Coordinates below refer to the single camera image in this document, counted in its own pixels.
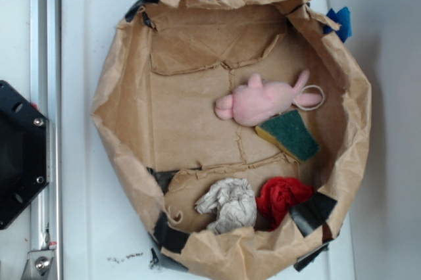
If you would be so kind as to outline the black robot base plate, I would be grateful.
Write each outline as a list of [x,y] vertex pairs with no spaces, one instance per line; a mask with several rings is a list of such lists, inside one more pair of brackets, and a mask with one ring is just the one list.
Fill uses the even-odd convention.
[[1,81],[1,229],[47,186],[48,119]]

